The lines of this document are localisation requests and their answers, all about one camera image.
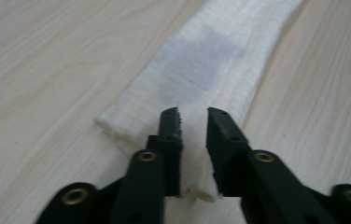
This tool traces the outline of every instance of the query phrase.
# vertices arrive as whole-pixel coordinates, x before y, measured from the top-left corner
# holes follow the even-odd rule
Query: folded fabric
[[[160,113],[178,106],[183,121],[182,186],[213,202],[218,191],[205,149],[206,108],[226,110],[243,125],[275,41],[300,2],[207,1],[163,43],[96,123],[131,156],[158,131]]]

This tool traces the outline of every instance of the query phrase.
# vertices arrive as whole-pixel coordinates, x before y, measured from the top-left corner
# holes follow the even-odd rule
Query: wood grain
[[[202,1],[0,1],[0,223],[33,223],[61,187],[124,174],[92,119]],[[302,4],[243,130],[308,187],[351,183],[351,1]],[[166,223],[243,222],[238,200],[183,200]]]

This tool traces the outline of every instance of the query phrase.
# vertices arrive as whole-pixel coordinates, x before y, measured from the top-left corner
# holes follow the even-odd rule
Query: white towel
[[[276,39],[301,0],[211,0],[170,36],[147,67],[95,121],[129,156],[156,134],[160,113],[183,120],[183,187],[205,201],[218,196],[205,149],[209,106],[241,127]]]

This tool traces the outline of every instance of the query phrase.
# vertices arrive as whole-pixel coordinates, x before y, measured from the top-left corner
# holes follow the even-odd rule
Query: wooden table
[[[0,0],[0,223],[33,223],[63,186],[124,174],[92,120],[202,1]],[[351,1],[302,3],[243,130],[308,187],[351,183]],[[166,223],[243,222],[238,202],[169,200]]]

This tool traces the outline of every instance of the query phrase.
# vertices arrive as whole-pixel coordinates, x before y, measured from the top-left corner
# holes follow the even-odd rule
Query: white cloth
[[[181,180],[205,201],[218,196],[205,149],[209,106],[242,126],[276,39],[301,0],[211,0],[160,47],[147,67],[95,121],[131,155],[178,106]]]

